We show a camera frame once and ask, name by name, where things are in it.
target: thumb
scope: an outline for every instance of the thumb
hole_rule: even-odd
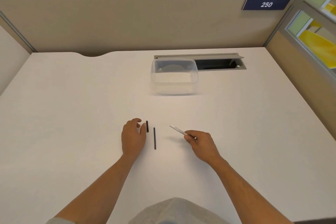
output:
[[[197,142],[195,141],[194,138],[192,138],[191,136],[189,135],[185,135],[184,136],[184,139],[191,145],[191,147],[194,147],[197,145]]]
[[[147,132],[146,122],[144,122],[140,128],[140,135],[146,138],[146,132]]]

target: person's left arm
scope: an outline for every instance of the person's left arm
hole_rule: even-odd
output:
[[[79,194],[55,218],[78,224],[106,224],[119,197],[133,163],[146,142],[146,124],[141,119],[129,120],[121,133],[123,155],[86,190]]]

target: white marker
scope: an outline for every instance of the white marker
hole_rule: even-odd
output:
[[[173,126],[173,125],[169,125],[169,126],[170,126],[171,128],[173,128],[173,129],[175,129],[177,132],[180,132],[182,135],[187,135],[187,133],[184,132],[184,131],[182,131],[181,129],[179,129],[179,128]]]

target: person's left hand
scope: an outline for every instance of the person's left hand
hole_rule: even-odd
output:
[[[146,123],[143,123],[140,128],[138,122],[141,122],[141,119],[135,118],[129,120],[124,125],[123,132],[121,133],[123,155],[131,158],[133,161],[136,161],[139,157],[146,142]]]

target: person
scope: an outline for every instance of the person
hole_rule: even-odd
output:
[[[123,154],[93,184],[72,200],[48,224],[105,224],[110,217],[132,165],[146,142],[146,124],[129,120],[123,127]],[[221,157],[209,133],[187,130],[184,139],[195,155],[208,163],[224,185],[242,224],[289,224],[289,221]],[[203,224],[225,222],[218,215],[190,201],[172,198],[137,214],[130,224]]]

